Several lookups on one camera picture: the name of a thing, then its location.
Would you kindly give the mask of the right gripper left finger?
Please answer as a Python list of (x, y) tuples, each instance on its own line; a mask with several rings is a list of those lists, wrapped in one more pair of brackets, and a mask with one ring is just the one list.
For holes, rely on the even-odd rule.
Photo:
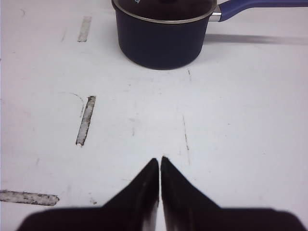
[(20, 231), (154, 230), (159, 201), (159, 167), (153, 158), (101, 207), (49, 209), (27, 216)]

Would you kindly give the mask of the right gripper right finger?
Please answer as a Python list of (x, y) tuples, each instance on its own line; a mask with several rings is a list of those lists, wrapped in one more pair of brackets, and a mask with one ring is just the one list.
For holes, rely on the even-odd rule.
[(223, 208), (195, 188), (167, 157), (161, 189), (168, 231), (305, 231), (292, 213), (272, 208)]

